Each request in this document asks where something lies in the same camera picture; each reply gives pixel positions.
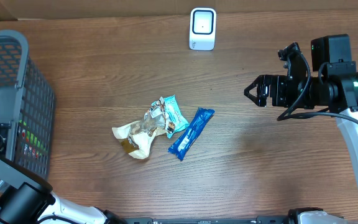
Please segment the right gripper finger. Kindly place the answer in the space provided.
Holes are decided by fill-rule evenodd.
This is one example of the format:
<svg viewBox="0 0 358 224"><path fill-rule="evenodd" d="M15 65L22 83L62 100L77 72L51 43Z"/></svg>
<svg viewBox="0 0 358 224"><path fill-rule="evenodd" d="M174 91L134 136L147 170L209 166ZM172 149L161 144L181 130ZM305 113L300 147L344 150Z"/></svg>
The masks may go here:
<svg viewBox="0 0 358 224"><path fill-rule="evenodd" d="M244 96L250 99L253 103L255 103L259 107L266 107L267 98L269 94L265 91L257 91L255 95L253 95L250 90L244 90Z"/></svg>
<svg viewBox="0 0 358 224"><path fill-rule="evenodd" d="M250 92L258 86L264 86L267 83L266 75L259 75L248 87L244 89L245 92Z"/></svg>

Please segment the teal snack packet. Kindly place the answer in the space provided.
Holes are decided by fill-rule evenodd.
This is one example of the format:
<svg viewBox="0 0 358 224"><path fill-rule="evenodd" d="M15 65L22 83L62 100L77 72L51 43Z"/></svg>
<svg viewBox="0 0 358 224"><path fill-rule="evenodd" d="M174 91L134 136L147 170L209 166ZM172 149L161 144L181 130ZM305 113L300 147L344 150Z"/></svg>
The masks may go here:
<svg viewBox="0 0 358 224"><path fill-rule="evenodd" d="M169 121L175 125L172 133L167 133L167 138L171 138L175 133L185 130L190 124L181 114L175 95L164 98L165 113L168 115Z"/></svg>

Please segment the blue snack bar wrapper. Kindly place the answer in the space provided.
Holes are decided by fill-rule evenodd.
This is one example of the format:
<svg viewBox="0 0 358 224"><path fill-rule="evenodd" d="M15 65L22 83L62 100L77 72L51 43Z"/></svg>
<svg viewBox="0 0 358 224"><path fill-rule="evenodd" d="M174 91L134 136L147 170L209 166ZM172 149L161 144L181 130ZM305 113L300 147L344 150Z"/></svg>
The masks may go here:
<svg viewBox="0 0 358 224"><path fill-rule="evenodd" d="M185 132L168 148L168 152L177 156L179 160L185 158L192 144L200 136L208 121L215 114L213 109L198 108L195 117Z"/></svg>

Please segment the beige snack bag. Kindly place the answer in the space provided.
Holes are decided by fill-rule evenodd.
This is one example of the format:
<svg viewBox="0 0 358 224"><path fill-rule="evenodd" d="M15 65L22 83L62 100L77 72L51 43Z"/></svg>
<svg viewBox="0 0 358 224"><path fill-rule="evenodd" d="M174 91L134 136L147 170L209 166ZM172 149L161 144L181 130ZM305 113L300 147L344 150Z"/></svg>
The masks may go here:
<svg viewBox="0 0 358 224"><path fill-rule="evenodd" d="M128 155L134 159L146 159L156 136L174 133L176 125L170 119L167 108L168 103L160 97L151 104L142 120L112 128L114 137Z"/></svg>

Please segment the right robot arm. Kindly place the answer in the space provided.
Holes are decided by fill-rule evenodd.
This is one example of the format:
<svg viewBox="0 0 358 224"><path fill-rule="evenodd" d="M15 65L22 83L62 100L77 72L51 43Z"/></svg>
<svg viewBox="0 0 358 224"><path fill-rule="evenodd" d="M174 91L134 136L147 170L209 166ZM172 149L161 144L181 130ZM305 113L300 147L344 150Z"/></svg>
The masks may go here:
<svg viewBox="0 0 358 224"><path fill-rule="evenodd" d="M335 118L347 146L358 188L358 71L352 59L347 34L327 35L310 43L312 62L308 63L294 42L278 51L286 75L260 75L244 95L264 107L267 98L283 107L277 121Z"/></svg>

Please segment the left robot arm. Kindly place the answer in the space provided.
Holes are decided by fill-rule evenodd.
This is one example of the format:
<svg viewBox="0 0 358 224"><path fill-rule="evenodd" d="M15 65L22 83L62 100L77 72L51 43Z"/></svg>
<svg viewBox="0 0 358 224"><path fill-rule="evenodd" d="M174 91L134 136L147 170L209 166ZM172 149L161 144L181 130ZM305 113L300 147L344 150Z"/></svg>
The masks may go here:
<svg viewBox="0 0 358 224"><path fill-rule="evenodd" d="M0 156L0 223L126 222L109 210L60 199L52 190L46 180Z"/></svg>

